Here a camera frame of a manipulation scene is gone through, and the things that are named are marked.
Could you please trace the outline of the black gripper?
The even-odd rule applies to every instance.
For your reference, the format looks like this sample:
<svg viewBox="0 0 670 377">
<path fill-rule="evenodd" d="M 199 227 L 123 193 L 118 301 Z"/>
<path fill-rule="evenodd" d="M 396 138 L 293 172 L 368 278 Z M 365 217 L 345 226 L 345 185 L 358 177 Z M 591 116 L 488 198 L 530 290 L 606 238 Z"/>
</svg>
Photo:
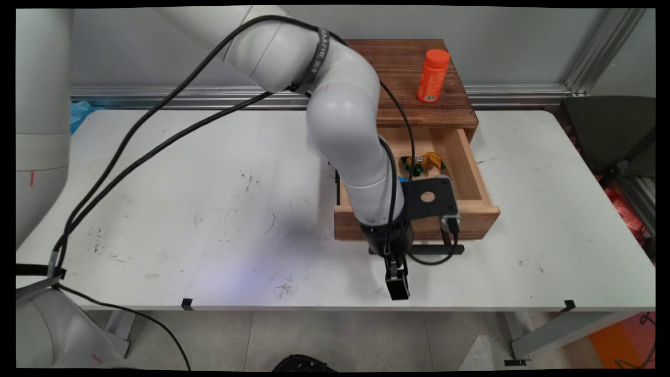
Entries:
<svg viewBox="0 0 670 377">
<path fill-rule="evenodd" d="M 409 299 L 407 263 L 405 258 L 399 257 L 411 251 L 414 242 L 411 222 L 398 219 L 391 225 L 360 224 L 360 229 L 368 243 L 368 254 L 385 258 L 385 281 L 392 300 Z"/>
</svg>

